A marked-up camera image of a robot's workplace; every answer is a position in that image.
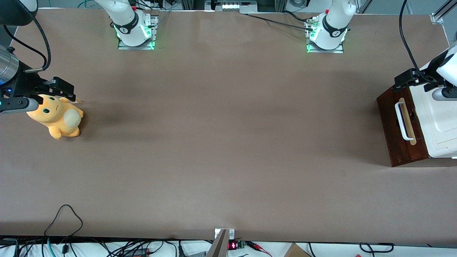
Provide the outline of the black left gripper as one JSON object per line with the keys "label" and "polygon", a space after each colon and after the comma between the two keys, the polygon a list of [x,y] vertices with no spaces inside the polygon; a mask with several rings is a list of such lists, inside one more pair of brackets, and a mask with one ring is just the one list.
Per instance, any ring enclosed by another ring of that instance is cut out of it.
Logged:
{"label": "black left gripper", "polygon": [[440,53],[438,56],[434,57],[424,69],[425,78],[431,82],[427,82],[422,78],[417,69],[411,68],[394,78],[394,90],[402,90],[410,86],[418,86],[424,83],[425,87],[447,87],[447,80],[442,75],[439,75],[437,71],[444,63],[446,57],[447,53]]}

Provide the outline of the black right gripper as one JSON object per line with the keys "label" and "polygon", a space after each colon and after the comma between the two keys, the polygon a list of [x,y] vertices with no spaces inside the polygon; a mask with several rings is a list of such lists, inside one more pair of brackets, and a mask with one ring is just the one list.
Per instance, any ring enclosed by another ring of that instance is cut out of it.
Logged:
{"label": "black right gripper", "polygon": [[7,76],[1,75],[2,98],[47,94],[64,97],[73,102],[76,101],[74,85],[60,77],[44,80],[38,73],[26,73],[25,70],[29,68],[28,65],[19,63],[16,71],[7,71]]}

